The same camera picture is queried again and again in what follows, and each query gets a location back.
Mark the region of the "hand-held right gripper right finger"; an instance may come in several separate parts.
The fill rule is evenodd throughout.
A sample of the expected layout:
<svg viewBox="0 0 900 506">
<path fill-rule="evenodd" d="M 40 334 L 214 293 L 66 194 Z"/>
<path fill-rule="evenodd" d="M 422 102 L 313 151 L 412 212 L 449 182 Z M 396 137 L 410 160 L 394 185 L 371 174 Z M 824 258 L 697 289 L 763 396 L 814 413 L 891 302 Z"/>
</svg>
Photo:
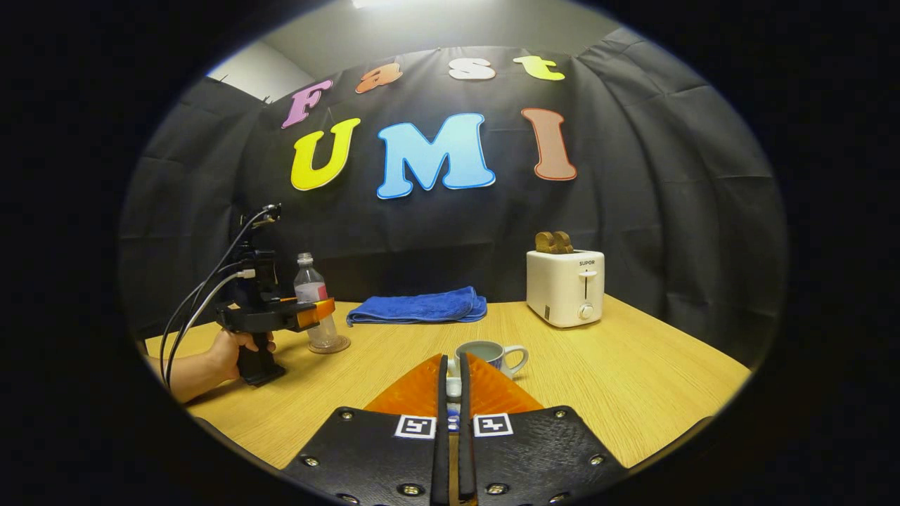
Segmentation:
<svg viewBox="0 0 900 506">
<path fill-rule="evenodd" d="M 575 505 L 628 475 L 571 406 L 546 407 L 481 358 L 460 358 L 459 492 L 478 505 Z"/>
</svg>

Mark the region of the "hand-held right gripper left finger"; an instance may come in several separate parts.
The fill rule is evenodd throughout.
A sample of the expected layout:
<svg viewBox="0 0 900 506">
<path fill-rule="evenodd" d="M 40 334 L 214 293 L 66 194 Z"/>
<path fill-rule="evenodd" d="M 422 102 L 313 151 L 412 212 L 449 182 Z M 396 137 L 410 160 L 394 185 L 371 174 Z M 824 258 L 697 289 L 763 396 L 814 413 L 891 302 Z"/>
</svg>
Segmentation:
<svg viewBox="0 0 900 506">
<path fill-rule="evenodd" d="M 334 409 L 283 473 L 342 505 L 448 504 L 446 373 L 437 353 L 363 409 Z"/>
</svg>

